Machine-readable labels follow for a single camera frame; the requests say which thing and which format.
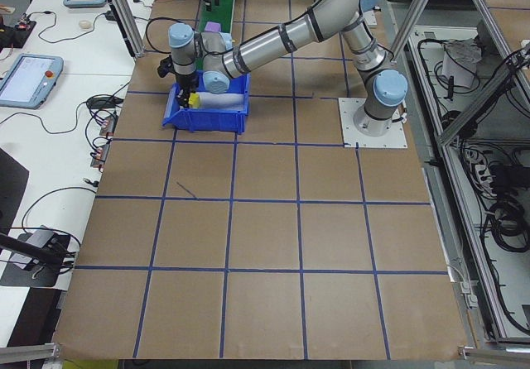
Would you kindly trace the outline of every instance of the robotic arm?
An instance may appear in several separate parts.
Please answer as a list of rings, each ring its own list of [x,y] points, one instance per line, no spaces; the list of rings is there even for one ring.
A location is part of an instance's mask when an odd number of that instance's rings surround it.
[[[407,93],[407,81],[393,69],[387,51],[371,34],[359,10],[359,0],[314,0],[299,17],[280,24],[232,48],[222,33],[193,31],[176,23],[169,30],[172,71],[182,87],[179,100],[187,103],[197,86],[195,61],[203,59],[204,83],[211,93],[224,93],[231,79],[250,73],[279,57],[340,33],[363,79],[368,98],[354,116],[364,134],[382,136],[396,107]]]

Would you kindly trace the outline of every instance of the power adapter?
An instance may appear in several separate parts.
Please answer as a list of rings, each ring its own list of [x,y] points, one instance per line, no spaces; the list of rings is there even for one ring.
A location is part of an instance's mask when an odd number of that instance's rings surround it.
[[[110,10],[106,11],[105,12],[105,19],[107,19],[110,22],[115,22],[116,21],[116,17],[114,16],[113,11],[110,11]]]
[[[91,110],[101,110],[115,108],[121,103],[123,103],[123,99],[116,96],[96,96],[87,100],[86,107]]]

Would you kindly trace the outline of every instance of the white object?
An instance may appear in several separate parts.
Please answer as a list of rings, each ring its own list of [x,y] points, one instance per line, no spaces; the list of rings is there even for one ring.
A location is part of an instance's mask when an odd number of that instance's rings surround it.
[[[244,96],[240,93],[213,94],[210,92],[198,92],[200,97],[200,108],[243,111]]]
[[[369,26],[377,26],[378,20],[375,18],[375,12],[374,11],[367,11],[363,12],[364,20],[366,21],[366,24]]]
[[[477,63],[481,61],[480,48],[473,40],[452,41],[445,46],[444,62],[441,74],[449,80],[455,79],[455,85],[471,88],[477,72]]]
[[[391,122],[387,133],[381,137],[370,137],[354,125],[354,114],[364,104],[365,98],[339,98],[340,123],[344,147],[349,148],[407,148],[407,138],[401,122]],[[393,119],[400,118],[396,110]]]
[[[14,7],[7,7],[6,5],[0,5],[0,15],[12,15],[15,12]]]
[[[84,30],[88,30],[92,26],[92,22],[90,20],[82,20],[79,22],[79,27],[81,27]]]

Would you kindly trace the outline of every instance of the metal base plate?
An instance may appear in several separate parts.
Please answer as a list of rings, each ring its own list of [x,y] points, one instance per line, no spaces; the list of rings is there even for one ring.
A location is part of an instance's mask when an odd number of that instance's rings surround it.
[[[377,26],[378,20],[375,18],[375,12],[374,11],[367,11],[363,12],[364,20],[366,21],[366,24],[369,26]]]
[[[354,125],[354,114],[364,104],[365,98],[339,98],[340,123],[344,147],[355,148],[407,148],[407,139],[401,122],[392,124],[381,137],[370,137],[361,133]],[[399,118],[396,110],[394,118]]]

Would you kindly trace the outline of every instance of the metal shelf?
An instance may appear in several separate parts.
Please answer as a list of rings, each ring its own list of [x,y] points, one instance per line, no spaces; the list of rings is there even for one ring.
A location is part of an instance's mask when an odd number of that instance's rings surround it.
[[[446,96],[446,90],[436,83],[436,78],[430,73],[431,81],[434,84],[434,93],[438,97],[438,101],[436,101],[431,86],[429,85],[429,79],[422,67],[420,53],[417,49],[418,42],[425,38],[466,40],[474,38],[476,34],[476,30],[473,28],[417,26],[409,39],[412,61],[417,71],[418,80],[422,88],[423,96],[426,99],[426,106],[437,137],[443,133],[441,120],[438,116],[438,103],[441,103],[448,110],[462,111],[475,102],[480,95],[480,89],[470,94],[455,94],[454,100],[450,101],[444,98]],[[428,68],[433,69],[434,65],[443,59],[444,51],[442,47],[438,44],[427,43],[422,48],[422,54],[426,59]],[[487,79],[501,59],[500,56],[495,56],[481,61],[477,69],[479,76]],[[508,102],[504,103],[501,100],[492,113],[480,123],[479,130],[475,134],[474,139],[478,141],[493,140],[505,146],[513,146],[514,144],[521,145],[522,143],[528,145],[530,144],[528,123],[513,121],[520,117],[520,114],[516,113],[516,110]],[[506,125],[509,125],[509,137],[507,137]],[[482,302],[482,308],[487,309],[491,313],[494,320],[495,336],[498,341],[502,340],[506,343],[513,343],[517,340],[523,343],[530,343],[530,337],[518,331],[507,320],[502,311],[499,298],[496,294],[494,280],[479,238],[479,230],[484,213],[481,212],[481,207],[475,198],[475,193],[462,169],[458,151],[449,144],[444,145],[440,142],[438,143],[450,178],[452,193],[455,196],[460,216],[463,220],[465,233],[475,259],[479,279],[481,280],[481,285],[484,288],[484,293],[488,300]],[[527,209],[528,216],[528,212],[530,211],[530,194],[524,197],[524,201],[521,204]],[[507,301],[509,309],[516,313],[515,317],[517,320],[521,323],[526,323],[521,304],[529,304],[530,302],[530,277],[528,276],[530,274],[530,252],[524,254],[507,253],[501,251],[494,242],[490,243],[491,239],[488,238],[486,243],[489,254],[497,260],[495,266],[500,274],[501,281],[506,284],[503,287],[504,299]]]

